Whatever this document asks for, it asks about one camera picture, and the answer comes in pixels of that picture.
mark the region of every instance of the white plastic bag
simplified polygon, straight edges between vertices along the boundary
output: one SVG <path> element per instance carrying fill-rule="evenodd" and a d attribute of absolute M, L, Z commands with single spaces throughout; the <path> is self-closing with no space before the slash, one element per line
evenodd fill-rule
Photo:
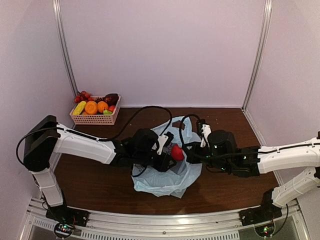
<path fill-rule="evenodd" d="M 183 116 L 174 117 L 171 125 L 166 132 L 171 132 L 174 136 L 172 143 L 178 144 L 181 147 L 179 137 L 179 128 L 173 127 L 172 124 L 181 121 Z M 189 118 L 186 118 L 184 123 L 184 130 L 182 136 L 184 143 L 200 142 L 200 137 L 192 132 L 192 124 Z M 168 122 L 153 128 L 152 130 L 158 135 L 165 129 Z M 137 192 L 146 192 L 154 194 L 157 197 L 172 195 L 181 198 L 185 193 L 187 187 L 193 184 L 201 174 L 202 164 L 190 164 L 186 162 L 187 156 L 185 153 L 184 160 L 178 162 L 176 166 L 166 172 L 159 172 L 153 167 L 148 166 L 144 173 L 138 177 L 132 177 L 134 189 Z M 135 165 L 132 170 L 133 175 L 139 174 L 144 167 Z"/>

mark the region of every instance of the white wall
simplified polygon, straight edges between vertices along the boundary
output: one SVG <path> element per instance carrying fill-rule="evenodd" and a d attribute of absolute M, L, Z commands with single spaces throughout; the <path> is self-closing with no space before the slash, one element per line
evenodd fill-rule
<path fill-rule="evenodd" d="M 39 194 L 15 157 L 16 144 L 48 114 L 70 126 L 73 95 L 52 1 L 1 0 L 0 43 L 0 239 L 14 240 Z"/>
<path fill-rule="evenodd" d="M 268 145 L 320 131 L 320 2 L 274 0 L 270 31 L 248 111 Z M 286 182 L 301 169 L 282 170 Z M 312 240 L 320 239 L 320 190 L 300 197 Z"/>
<path fill-rule="evenodd" d="M 264 0 L 65 0 L 79 90 L 125 106 L 241 107 Z"/>

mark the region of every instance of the fruit basket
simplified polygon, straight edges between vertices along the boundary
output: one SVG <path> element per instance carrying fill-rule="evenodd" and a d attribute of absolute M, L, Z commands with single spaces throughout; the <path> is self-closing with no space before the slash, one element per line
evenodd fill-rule
<path fill-rule="evenodd" d="M 103 98 L 103 96 L 92 96 L 95 100 L 97 98 Z M 115 125 L 116 119 L 120 110 L 121 96 L 119 95 L 118 101 L 115 105 L 115 109 L 111 115 L 73 115 L 76 106 L 71 110 L 70 117 L 76 125 Z"/>

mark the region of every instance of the green fruit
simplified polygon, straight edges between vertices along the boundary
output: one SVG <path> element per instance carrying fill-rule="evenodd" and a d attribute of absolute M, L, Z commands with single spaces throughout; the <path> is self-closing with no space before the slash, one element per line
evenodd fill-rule
<path fill-rule="evenodd" d="M 103 115 L 112 115 L 112 111 L 104 110 Z"/>

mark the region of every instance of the wooden floor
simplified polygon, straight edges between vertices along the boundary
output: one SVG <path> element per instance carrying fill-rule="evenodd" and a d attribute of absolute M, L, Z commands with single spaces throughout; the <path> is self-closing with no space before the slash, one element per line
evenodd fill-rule
<path fill-rule="evenodd" d="M 122 108 L 114 126 L 84 126 L 77 130 L 99 137 L 112 137 L 122 128 L 136 108 Z M 238 147 L 259 145 L 240 109 L 171 108 L 173 116 L 194 113 L 205 118 L 212 130 L 234 133 Z M 141 112 L 119 139 L 132 136 L 138 128 L 156 127 L 168 120 L 159 109 Z M 240 178 L 227 173 L 201 176 L 185 192 L 182 199 L 156 197 L 136 192 L 129 168 L 115 168 L 97 161 L 64 154 L 55 170 L 57 181 L 71 207 L 124 214 L 191 214 L 235 210 L 259 205 L 263 193 L 278 185 L 274 174 Z"/>

